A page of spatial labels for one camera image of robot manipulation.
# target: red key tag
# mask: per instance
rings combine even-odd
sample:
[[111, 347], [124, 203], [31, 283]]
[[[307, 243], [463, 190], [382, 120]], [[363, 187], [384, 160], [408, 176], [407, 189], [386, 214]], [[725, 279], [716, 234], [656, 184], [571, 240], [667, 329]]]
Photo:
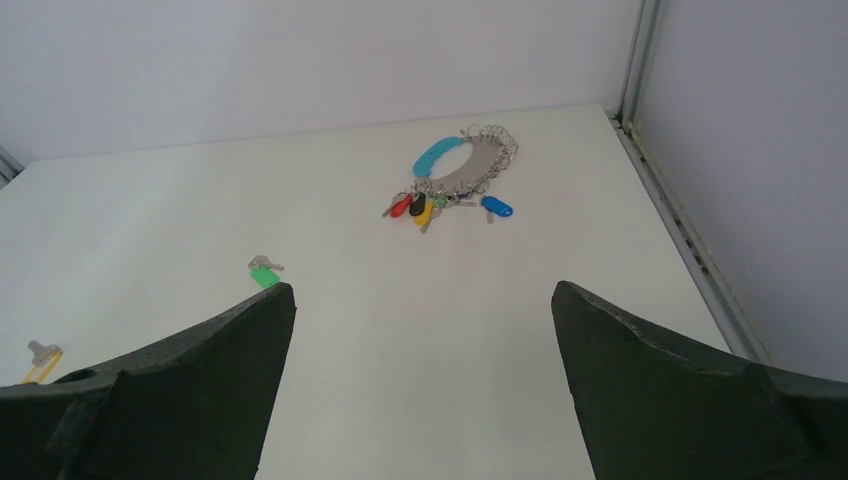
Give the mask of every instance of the red key tag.
[[404, 198], [403, 200], [398, 202], [398, 204], [395, 205], [392, 208], [392, 211], [391, 211], [392, 218], [397, 218], [397, 217], [403, 215], [403, 212], [405, 212], [407, 207], [409, 207], [409, 204], [412, 203], [412, 199], [413, 199], [413, 195], [409, 194], [409, 195], [406, 196], [406, 198]]

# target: yellow key tag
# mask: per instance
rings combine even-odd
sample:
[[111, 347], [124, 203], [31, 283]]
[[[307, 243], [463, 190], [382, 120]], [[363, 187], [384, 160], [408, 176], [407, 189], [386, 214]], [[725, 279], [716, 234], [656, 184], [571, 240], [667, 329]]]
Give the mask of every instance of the yellow key tag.
[[417, 217], [412, 217], [412, 221], [419, 227], [423, 227], [425, 223], [430, 221], [430, 214], [433, 213], [433, 202], [427, 202], [424, 205], [424, 211]]

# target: white table surface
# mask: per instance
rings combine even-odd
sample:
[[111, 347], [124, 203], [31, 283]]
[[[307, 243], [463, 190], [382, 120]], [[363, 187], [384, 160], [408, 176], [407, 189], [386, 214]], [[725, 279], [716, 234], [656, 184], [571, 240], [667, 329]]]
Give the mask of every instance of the white table surface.
[[[469, 124], [520, 144], [487, 225], [380, 217]], [[459, 165], [450, 152], [434, 174]], [[726, 350], [599, 106], [442, 118], [36, 163], [0, 191], [0, 384], [196, 324], [286, 266], [298, 305], [258, 479], [588, 479], [551, 319], [559, 280]]]

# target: white wall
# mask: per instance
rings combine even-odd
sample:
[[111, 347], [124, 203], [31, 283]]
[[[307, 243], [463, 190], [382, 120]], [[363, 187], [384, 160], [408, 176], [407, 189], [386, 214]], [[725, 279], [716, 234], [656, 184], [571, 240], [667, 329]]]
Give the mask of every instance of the white wall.
[[616, 110], [640, 0], [0, 0], [28, 163], [532, 106]]
[[848, 2], [669, 2], [636, 129], [779, 366], [848, 381]]

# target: black key tag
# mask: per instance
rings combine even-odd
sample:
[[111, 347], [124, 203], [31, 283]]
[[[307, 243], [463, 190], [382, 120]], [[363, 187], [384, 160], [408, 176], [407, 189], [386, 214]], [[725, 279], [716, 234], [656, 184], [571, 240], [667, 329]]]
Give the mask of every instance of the black key tag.
[[427, 195], [419, 193], [418, 197], [409, 205], [409, 214], [417, 217], [424, 213], [424, 206], [427, 205]]

